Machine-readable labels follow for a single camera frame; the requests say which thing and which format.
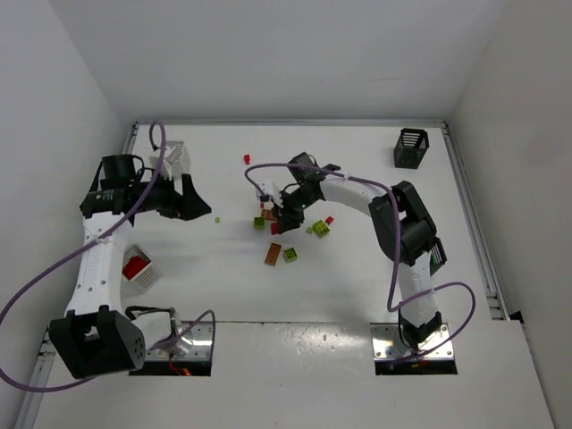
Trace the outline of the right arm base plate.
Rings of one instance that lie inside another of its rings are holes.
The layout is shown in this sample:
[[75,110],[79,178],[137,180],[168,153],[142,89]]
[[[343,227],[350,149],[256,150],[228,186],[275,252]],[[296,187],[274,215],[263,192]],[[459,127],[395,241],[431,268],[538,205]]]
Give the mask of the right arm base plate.
[[[370,330],[375,361],[389,362],[413,353],[413,349],[401,340],[397,324],[371,324]],[[423,360],[452,360],[455,357],[447,324],[418,344],[418,352],[427,350],[431,353],[424,355]]]

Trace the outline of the lime square lego brick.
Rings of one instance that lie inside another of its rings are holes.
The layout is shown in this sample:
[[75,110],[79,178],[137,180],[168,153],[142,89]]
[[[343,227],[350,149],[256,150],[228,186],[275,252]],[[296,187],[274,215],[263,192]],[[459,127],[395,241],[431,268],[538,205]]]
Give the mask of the lime square lego brick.
[[287,263],[291,263],[298,259],[298,253],[295,248],[286,248],[283,250],[283,257]]

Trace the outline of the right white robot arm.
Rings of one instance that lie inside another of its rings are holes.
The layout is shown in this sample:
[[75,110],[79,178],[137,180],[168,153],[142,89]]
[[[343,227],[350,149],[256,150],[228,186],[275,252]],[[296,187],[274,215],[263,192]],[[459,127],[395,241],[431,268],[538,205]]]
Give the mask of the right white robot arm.
[[343,174],[335,164],[320,167],[306,152],[292,158],[286,167],[298,187],[271,194],[276,218],[273,232],[299,228],[305,210],[318,201],[342,204],[368,216],[381,251],[392,262],[388,311],[398,314],[405,344],[418,350],[442,324],[432,276],[446,257],[433,218],[414,185],[402,181],[388,188]]

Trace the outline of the orange lego brick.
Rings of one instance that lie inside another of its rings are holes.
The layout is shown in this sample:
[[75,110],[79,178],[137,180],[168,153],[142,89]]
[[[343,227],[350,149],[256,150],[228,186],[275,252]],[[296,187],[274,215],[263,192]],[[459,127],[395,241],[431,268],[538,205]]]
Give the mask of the orange lego brick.
[[265,264],[270,266],[276,266],[281,250],[282,246],[280,244],[274,242],[271,243],[265,256]]
[[268,221],[272,221],[272,222],[276,222],[277,221],[277,217],[276,215],[273,213],[273,211],[271,209],[262,209],[261,210],[261,216]]

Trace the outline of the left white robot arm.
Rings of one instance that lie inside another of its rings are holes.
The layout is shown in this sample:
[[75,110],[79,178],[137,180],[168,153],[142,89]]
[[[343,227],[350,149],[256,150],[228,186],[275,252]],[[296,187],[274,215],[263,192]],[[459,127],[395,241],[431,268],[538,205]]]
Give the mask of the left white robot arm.
[[190,221],[211,213],[189,174],[176,180],[155,174],[143,181],[134,156],[106,156],[80,204],[85,241],[91,246],[64,316],[50,322],[49,339],[71,375],[88,379],[143,367],[147,353],[161,350],[184,358],[191,349],[188,329],[171,307],[122,307],[123,261],[138,213]]

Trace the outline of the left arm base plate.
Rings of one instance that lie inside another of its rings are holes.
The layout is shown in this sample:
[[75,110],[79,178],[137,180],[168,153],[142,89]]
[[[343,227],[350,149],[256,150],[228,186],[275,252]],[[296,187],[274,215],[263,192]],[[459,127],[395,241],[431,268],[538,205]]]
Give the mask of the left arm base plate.
[[174,345],[166,349],[148,350],[145,362],[169,360],[173,357],[177,362],[208,362],[212,357],[214,339],[213,323],[209,320],[199,322],[185,333]]

